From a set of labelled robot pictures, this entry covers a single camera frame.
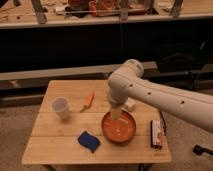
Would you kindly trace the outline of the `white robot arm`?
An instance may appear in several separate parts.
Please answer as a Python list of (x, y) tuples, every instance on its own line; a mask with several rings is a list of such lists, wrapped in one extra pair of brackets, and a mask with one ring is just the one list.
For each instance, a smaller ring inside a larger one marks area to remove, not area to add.
[(122, 106), (132, 98), (213, 133), (213, 96), (142, 79), (144, 68), (135, 59), (125, 61), (108, 78), (108, 101)]

